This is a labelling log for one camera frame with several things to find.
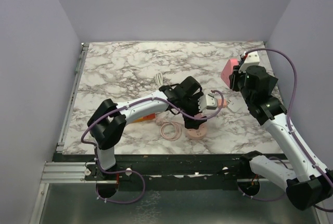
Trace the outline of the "pink triangular power strip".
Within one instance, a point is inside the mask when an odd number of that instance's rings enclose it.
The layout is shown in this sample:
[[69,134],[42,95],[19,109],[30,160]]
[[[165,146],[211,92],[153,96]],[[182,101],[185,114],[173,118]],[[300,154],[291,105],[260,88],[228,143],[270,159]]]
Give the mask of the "pink triangular power strip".
[[238,59],[236,58],[229,59],[221,72],[221,79],[229,88],[231,83],[229,77],[233,74],[234,69],[237,68],[238,65],[239,65]]

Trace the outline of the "round pink power strip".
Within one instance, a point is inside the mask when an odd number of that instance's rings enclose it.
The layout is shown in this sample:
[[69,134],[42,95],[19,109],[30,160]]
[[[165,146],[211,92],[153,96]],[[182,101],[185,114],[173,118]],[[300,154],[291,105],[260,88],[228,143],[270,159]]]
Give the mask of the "round pink power strip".
[[186,129],[185,136],[191,140],[202,140],[207,135],[208,128],[201,124],[198,129]]

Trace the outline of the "orange power strip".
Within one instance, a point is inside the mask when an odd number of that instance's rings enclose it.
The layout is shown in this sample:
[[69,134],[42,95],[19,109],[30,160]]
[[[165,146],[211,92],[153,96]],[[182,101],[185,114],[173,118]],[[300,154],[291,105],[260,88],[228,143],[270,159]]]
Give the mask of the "orange power strip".
[[134,120],[133,123],[142,122],[142,121],[146,121],[146,120],[147,120],[147,118],[141,117],[141,118],[138,118],[138,119]]

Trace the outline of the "pink cube socket adapter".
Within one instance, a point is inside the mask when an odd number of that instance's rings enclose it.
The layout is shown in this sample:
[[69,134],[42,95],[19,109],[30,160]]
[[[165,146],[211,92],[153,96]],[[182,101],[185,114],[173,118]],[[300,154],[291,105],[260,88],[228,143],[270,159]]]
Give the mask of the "pink cube socket adapter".
[[194,118],[195,118],[195,120],[201,120],[201,121],[207,119],[206,116],[203,115],[202,113],[196,114],[196,115],[194,116]]

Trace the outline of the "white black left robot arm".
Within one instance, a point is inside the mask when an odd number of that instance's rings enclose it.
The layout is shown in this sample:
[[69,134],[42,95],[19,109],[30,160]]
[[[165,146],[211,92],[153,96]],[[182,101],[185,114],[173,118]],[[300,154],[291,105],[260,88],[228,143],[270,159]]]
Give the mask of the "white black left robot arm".
[[87,123],[87,131],[96,141],[98,175],[105,180],[113,177],[116,164],[114,147],[120,141],[124,128],[141,117],[174,108],[183,115],[186,129],[198,129],[205,123],[205,120],[196,117],[200,113],[198,103],[203,95],[200,83],[189,76],[179,84],[164,85],[136,100],[123,103],[104,100]]

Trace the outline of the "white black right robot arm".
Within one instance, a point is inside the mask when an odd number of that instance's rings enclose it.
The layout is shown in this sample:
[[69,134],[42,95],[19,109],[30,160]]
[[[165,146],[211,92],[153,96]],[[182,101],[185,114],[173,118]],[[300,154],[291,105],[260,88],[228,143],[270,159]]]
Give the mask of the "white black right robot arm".
[[221,78],[233,91],[240,92],[250,114],[275,139],[289,160],[289,170],[269,160],[258,151],[242,156],[239,172],[250,178],[260,175],[283,189],[292,205],[306,210],[332,196],[332,171],[323,164],[287,120],[287,110],[272,95],[278,79],[262,66],[240,71],[238,64],[228,64]]

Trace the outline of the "white usb charger plug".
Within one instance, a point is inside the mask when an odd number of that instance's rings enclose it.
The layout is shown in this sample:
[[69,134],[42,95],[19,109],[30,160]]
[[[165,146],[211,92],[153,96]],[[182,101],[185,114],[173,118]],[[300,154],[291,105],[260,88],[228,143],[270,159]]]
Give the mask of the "white usb charger plug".
[[241,109],[241,103],[237,100],[229,100],[227,103],[227,108],[233,112],[233,113],[237,113],[240,109]]

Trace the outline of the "small pink charger adapter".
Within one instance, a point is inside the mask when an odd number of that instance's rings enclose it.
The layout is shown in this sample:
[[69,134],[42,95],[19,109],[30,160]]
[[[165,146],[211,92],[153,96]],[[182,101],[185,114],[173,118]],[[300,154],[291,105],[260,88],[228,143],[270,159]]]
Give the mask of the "small pink charger adapter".
[[226,108],[227,107],[227,101],[225,99],[219,98],[217,100],[218,107]]

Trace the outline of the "black flat box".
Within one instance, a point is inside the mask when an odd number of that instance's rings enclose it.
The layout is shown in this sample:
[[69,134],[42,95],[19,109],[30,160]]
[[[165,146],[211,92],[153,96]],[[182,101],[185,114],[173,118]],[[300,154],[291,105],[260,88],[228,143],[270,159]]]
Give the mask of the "black flat box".
[[271,95],[276,84],[277,84],[278,79],[270,74],[268,74],[268,89],[267,89],[267,94]]

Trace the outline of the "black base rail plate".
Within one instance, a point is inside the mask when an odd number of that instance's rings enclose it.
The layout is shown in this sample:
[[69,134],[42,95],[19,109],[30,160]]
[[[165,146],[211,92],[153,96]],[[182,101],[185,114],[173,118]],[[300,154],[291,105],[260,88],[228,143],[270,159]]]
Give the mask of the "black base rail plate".
[[239,173],[240,155],[116,155],[112,174],[102,172],[91,155],[54,154],[50,171],[67,183],[97,185],[99,193],[116,191],[237,190],[239,185],[258,189],[254,175]]

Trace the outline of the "aluminium frame rail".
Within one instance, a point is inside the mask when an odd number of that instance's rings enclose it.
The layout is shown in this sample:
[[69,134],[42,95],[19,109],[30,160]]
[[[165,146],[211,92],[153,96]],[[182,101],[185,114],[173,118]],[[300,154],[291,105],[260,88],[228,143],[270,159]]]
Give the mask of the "aluminium frame rail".
[[31,223],[324,223],[332,170],[262,42],[85,43]]

